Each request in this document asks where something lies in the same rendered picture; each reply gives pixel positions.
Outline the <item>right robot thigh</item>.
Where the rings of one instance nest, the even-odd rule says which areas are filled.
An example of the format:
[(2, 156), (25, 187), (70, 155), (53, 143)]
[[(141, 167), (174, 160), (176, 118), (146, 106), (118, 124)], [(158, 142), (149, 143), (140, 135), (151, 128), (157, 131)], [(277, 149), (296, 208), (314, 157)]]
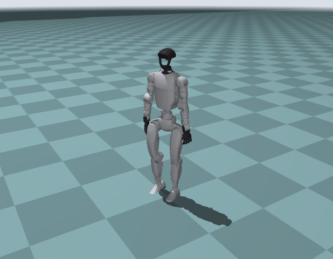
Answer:
[(161, 162), (164, 155), (162, 152), (158, 151), (159, 147), (159, 136), (158, 131), (158, 120), (150, 122), (147, 128), (147, 147), (151, 158), (156, 162)]

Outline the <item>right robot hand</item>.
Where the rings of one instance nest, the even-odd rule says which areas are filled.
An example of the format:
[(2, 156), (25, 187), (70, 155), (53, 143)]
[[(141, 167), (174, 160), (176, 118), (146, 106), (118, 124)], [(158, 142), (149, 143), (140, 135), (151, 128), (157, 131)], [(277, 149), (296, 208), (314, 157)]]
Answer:
[(145, 133), (147, 134), (147, 128), (148, 128), (148, 125), (150, 124), (150, 123), (149, 123), (150, 119), (147, 120), (147, 117), (144, 116), (144, 117), (143, 117), (143, 121), (145, 122), (145, 124), (144, 124), (144, 131), (145, 131)]

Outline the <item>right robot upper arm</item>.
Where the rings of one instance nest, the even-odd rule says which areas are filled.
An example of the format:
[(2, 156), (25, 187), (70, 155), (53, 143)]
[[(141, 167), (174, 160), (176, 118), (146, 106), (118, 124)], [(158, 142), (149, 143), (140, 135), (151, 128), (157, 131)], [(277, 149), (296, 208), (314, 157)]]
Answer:
[(143, 100), (148, 103), (151, 103), (154, 100), (154, 74), (155, 72), (152, 72), (147, 76), (147, 93), (144, 95)]

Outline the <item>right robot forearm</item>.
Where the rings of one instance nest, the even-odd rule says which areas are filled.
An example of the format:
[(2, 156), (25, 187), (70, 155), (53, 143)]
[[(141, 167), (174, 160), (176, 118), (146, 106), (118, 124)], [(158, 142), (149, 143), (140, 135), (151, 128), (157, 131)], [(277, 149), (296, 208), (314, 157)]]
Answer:
[(143, 111), (144, 115), (143, 115), (143, 117), (146, 116), (147, 120), (150, 119), (151, 106), (152, 106), (152, 103), (148, 103), (148, 102), (144, 101), (144, 111)]

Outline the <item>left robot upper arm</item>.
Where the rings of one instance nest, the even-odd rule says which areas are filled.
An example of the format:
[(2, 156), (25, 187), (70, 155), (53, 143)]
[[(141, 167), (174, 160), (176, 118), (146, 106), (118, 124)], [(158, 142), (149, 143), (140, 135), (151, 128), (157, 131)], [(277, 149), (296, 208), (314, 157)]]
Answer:
[(183, 110), (183, 104), (188, 103), (188, 80), (183, 76), (175, 76), (176, 85), (179, 88), (180, 101), (177, 104), (179, 110)]

